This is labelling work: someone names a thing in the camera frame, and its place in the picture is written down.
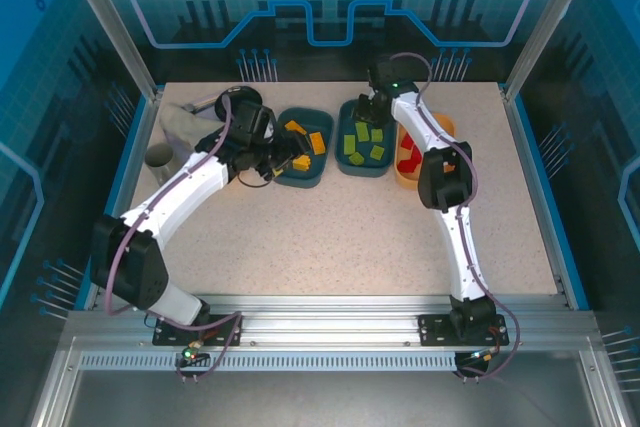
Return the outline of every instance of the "teal tray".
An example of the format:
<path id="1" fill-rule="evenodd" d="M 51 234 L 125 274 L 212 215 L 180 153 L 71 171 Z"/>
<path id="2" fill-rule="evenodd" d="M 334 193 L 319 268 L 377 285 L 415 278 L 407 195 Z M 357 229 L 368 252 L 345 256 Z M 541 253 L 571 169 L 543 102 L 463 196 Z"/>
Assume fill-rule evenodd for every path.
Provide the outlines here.
<path id="1" fill-rule="evenodd" d="M 314 155 L 313 151 L 309 152 L 311 168 L 308 171 L 301 172 L 292 167 L 276 177 L 274 182 L 290 187 L 310 189 L 320 183 L 322 172 L 324 172 L 324 167 L 327 164 L 327 156 L 329 155 L 329 146 L 331 145 L 331 136 L 333 134 L 333 118 L 321 110 L 291 107 L 280 114 L 278 124 L 284 126 L 290 120 L 295 120 L 309 134 L 320 132 L 327 151 L 322 155 Z"/>
<path id="2" fill-rule="evenodd" d="M 347 175 L 358 177 L 380 177 L 384 175 L 393 163 L 393 154 L 396 146 L 396 123 L 389 122 L 383 127 L 382 142 L 358 142 L 356 140 L 356 152 L 360 152 L 364 157 L 364 164 L 353 165 L 349 161 L 349 156 L 344 155 L 344 136 L 356 134 L 356 122 L 353 120 L 353 108 L 357 104 L 356 100 L 346 102 L 340 109 L 338 117 L 338 141 L 336 143 L 336 160 L 338 168 Z M 375 160 L 369 157 L 374 145 L 384 147 L 382 159 Z"/>

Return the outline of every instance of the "enclosure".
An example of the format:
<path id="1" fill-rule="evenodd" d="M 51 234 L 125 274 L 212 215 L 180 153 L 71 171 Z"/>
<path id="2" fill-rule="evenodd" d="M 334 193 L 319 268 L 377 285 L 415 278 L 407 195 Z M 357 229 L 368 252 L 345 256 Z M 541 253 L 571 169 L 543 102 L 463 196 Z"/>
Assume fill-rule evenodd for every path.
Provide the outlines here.
<path id="1" fill-rule="evenodd" d="M 3 425 L 635 425 L 640 0 L 0 6 Z M 474 149 L 479 263 L 522 333 L 498 381 L 452 375 L 473 346 L 421 345 L 450 287 L 416 192 L 340 163 L 341 107 L 407 51 Z M 183 386 L 181 348 L 153 345 L 143 312 L 105 314 L 92 231 L 158 189 L 143 158 L 160 114 L 238 84 L 276 115 L 327 113 L 333 134 L 316 186 L 233 182 L 168 243 L 174 282 L 243 315 L 219 371 Z"/>

